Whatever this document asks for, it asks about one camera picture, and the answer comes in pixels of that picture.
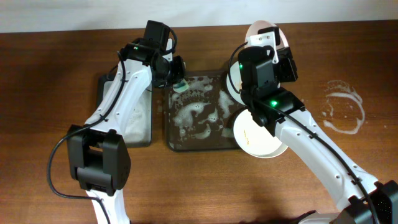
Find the green sponge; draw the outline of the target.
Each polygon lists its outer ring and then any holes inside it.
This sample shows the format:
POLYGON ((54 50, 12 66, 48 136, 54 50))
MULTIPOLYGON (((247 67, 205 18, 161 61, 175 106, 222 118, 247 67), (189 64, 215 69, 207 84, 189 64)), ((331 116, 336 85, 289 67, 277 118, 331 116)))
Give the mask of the green sponge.
POLYGON ((189 89, 189 84, 186 79, 182 79, 180 82, 173 85, 173 90, 176 93, 183 93, 189 89))

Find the pink-white plate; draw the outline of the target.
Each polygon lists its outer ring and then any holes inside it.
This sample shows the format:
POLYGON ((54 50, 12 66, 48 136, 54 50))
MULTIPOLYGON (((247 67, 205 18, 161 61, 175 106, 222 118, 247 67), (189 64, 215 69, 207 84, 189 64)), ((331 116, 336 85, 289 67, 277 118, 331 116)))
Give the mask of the pink-white plate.
MULTIPOLYGON (((257 35, 258 30, 272 26, 275 26, 275 24, 268 21, 259 20, 254 22, 249 26, 246 32, 245 40, 247 40, 252 35, 257 35)), ((289 46, 287 38, 281 29, 279 29, 279 35, 280 35, 280 43, 277 44, 277 50, 289 46)))

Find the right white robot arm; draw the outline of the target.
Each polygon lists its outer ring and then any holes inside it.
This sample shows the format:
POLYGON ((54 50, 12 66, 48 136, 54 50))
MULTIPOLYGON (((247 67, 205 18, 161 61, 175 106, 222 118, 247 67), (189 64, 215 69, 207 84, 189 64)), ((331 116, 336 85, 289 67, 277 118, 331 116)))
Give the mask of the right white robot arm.
POLYGON ((253 120, 287 145, 315 174, 338 213, 310 211, 295 223, 397 223, 397 182, 380 183, 352 161, 318 126, 305 105, 280 82, 297 69, 288 47, 247 47, 238 54, 241 98, 253 120))

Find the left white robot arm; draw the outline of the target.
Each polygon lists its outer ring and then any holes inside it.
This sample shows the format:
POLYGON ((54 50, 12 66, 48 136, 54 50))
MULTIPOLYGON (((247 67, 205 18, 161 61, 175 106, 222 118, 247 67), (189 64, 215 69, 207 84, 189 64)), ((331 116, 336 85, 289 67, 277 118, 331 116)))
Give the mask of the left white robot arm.
POLYGON ((83 126, 68 131, 71 177, 93 203, 98 223, 129 223, 123 188, 131 170, 124 140, 129 119, 148 87, 163 88, 183 80, 185 64, 173 56, 176 43, 142 41, 118 54, 118 70, 96 111, 83 126))

